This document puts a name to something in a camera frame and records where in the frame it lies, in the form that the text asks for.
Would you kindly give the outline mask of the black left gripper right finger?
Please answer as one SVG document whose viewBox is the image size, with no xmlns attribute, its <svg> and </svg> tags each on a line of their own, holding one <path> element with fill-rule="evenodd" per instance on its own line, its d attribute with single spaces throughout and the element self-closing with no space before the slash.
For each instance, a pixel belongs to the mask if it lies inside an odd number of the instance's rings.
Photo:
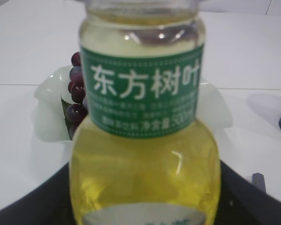
<svg viewBox="0 0 281 225">
<path fill-rule="evenodd" d="M 220 225 L 281 225 L 281 202 L 221 161 Z"/>
</svg>

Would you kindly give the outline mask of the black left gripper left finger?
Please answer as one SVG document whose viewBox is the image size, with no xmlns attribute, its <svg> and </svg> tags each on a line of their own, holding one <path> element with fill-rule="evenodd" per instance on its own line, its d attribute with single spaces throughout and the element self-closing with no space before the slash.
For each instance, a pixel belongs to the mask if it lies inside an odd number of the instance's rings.
<svg viewBox="0 0 281 225">
<path fill-rule="evenodd" d="M 69 194 L 68 164 L 39 187 L 0 210 L 0 225 L 48 225 Z"/>
</svg>

